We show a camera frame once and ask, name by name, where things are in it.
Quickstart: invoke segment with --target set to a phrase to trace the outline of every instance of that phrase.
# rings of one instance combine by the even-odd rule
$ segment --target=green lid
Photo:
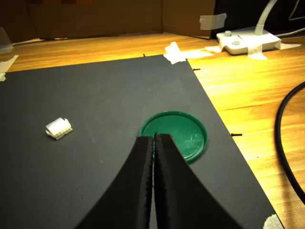
[[[208,134],[204,125],[194,116],[181,111],[164,111],[146,120],[140,136],[171,134],[185,160],[194,161],[204,150]]]

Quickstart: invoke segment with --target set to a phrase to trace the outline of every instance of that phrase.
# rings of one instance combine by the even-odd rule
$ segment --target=black foam mat
[[[160,55],[7,73],[0,98],[3,228],[75,227],[119,172],[144,121],[167,110],[204,124],[209,141],[191,168],[243,228],[263,228],[275,214],[188,62],[171,65]],[[73,131],[56,141],[45,126],[58,117]],[[154,200],[150,227],[157,227]]]

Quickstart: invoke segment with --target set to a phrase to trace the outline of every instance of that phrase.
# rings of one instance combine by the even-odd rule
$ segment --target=wooden surface
[[[217,45],[173,34],[131,35],[81,40],[39,41],[17,45],[4,61],[18,54],[9,71],[99,62],[164,54],[176,41],[181,51]],[[261,184],[286,229],[305,228],[305,206],[278,162],[274,143],[277,109],[283,98],[305,81],[305,37],[283,40],[303,46],[264,52],[266,61],[227,51],[190,59],[205,91]],[[296,179],[305,189],[305,90],[289,102],[282,119],[282,141]]]

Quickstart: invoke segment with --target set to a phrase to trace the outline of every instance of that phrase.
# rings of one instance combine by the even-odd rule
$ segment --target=white tape
[[[186,61],[186,59],[213,56],[209,52],[202,52],[201,49],[182,52],[176,42],[172,42],[171,45],[165,47],[165,50],[167,54],[164,54],[164,57],[172,64]]]
[[[261,44],[248,46],[248,57],[255,60],[268,60],[268,58],[263,55],[263,47]]]
[[[227,18],[226,13],[217,15],[201,15],[200,30],[215,30],[224,27],[224,21]]]
[[[72,131],[71,125],[67,119],[58,118],[54,122],[46,125],[47,135],[55,138],[56,140],[62,138],[64,135]]]
[[[5,30],[0,27],[0,54],[8,53],[13,50],[13,45],[10,42]]]
[[[281,41],[279,41],[278,43],[276,43],[275,47],[278,49],[291,49],[294,47],[299,47],[301,46],[301,44],[284,44]]]
[[[5,81],[5,73],[0,73],[0,81]]]
[[[278,216],[274,214],[266,219],[263,229],[284,229],[284,228]]]
[[[182,56],[181,51],[176,42],[172,42],[169,46],[165,47],[165,50],[167,54],[164,54],[164,57],[172,64],[186,61],[186,59]]]
[[[220,40],[219,44],[217,46],[208,46],[208,47],[205,47],[205,49],[208,51],[213,51],[213,52],[221,52],[223,50],[224,46],[225,46],[225,43],[223,42],[223,40]]]
[[[0,73],[6,73],[8,69],[10,69],[11,65],[15,62],[17,57],[18,55],[14,55],[14,57],[11,58],[10,60],[0,62]]]

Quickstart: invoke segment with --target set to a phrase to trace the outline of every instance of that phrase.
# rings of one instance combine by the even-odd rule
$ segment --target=cardboard box
[[[163,30],[193,37],[210,38],[200,30],[200,16],[214,15],[215,0],[163,0]]]
[[[41,39],[162,32],[162,0],[29,4]]]
[[[213,15],[215,0],[3,0],[4,27],[12,42],[170,32],[209,38],[200,15]]]
[[[12,43],[38,38],[23,0],[1,0],[0,10],[0,27]]]

